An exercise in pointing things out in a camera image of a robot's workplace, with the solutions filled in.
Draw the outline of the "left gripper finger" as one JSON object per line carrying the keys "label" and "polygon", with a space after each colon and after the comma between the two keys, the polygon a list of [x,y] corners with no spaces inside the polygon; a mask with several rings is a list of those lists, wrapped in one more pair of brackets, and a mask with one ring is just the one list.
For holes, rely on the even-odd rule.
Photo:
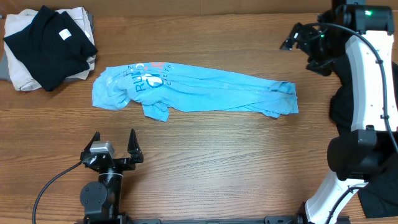
{"label": "left gripper finger", "polygon": [[91,138],[90,142],[87,144],[87,146],[84,148],[85,152],[88,152],[92,146],[92,144],[96,141],[100,140],[100,133],[95,132],[94,136]]}
{"label": "left gripper finger", "polygon": [[131,156],[141,156],[142,155],[142,151],[139,147],[139,143],[137,141],[137,136],[136,136],[136,132],[134,129],[131,129],[131,133],[129,135],[129,142],[128,142],[128,146],[127,146],[127,152],[131,155]]}

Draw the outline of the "light blue printed t-shirt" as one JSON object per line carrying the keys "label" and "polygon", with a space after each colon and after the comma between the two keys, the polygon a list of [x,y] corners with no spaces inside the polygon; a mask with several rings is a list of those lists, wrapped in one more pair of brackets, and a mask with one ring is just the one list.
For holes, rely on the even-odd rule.
{"label": "light blue printed t-shirt", "polygon": [[299,112],[294,83],[170,62],[108,67],[95,80],[93,106],[120,110],[140,103],[145,116],[166,122],[182,112],[244,111],[278,118]]}

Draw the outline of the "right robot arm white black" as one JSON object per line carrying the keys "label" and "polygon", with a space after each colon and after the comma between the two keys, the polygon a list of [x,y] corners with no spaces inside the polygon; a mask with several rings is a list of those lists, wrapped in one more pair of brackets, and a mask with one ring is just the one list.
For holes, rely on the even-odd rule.
{"label": "right robot arm white black", "polygon": [[266,217],[271,223],[348,223],[341,211],[368,183],[397,162],[397,104],[392,72],[394,16],[389,6],[365,1],[333,1],[315,23],[296,23],[282,50],[308,55],[307,69],[323,76],[339,58],[353,87],[349,133],[328,145],[327,177],[294,216]]}

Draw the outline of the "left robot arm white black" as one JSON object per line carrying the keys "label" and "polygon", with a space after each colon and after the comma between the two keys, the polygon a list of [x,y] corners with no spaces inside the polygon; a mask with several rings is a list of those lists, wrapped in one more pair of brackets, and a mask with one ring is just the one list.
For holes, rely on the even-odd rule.
{"label": "left robot arm white black", "polygon": [[126,213],[120,212],[123,172],[134,170],[144,162],[135,130],[131,130],[127,146],[129,157],[115,158],[109,141],[101,142],[97,132],[81,153],[86,168],[98,173],[98,180],[86,184],[80,192],[85,209],[84,223],[132,223]]}

